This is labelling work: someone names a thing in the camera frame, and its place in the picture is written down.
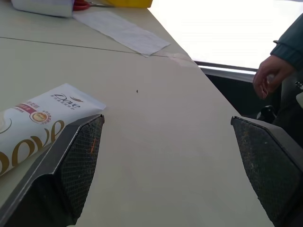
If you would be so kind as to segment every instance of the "teal sleeve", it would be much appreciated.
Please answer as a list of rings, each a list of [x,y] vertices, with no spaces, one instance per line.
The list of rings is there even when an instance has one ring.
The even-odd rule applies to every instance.
[[[303,69],[303,14],[287,29],[270,53]]]

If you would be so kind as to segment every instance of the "person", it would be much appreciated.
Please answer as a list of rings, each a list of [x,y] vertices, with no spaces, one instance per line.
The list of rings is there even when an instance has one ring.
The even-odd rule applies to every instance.
[[[296,101],[303,82],[303,14],[286,30],[254,76],[253,86],[264,99],[282,84],[281,104],[273,124],[283,128],[303,147],[303,109]]]

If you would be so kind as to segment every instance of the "yellow box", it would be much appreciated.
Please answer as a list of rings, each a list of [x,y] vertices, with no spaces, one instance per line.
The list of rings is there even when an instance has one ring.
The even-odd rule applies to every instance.
[[[137,7],[149,8],[152,5],[152,0],[106,0],[116,7]]]

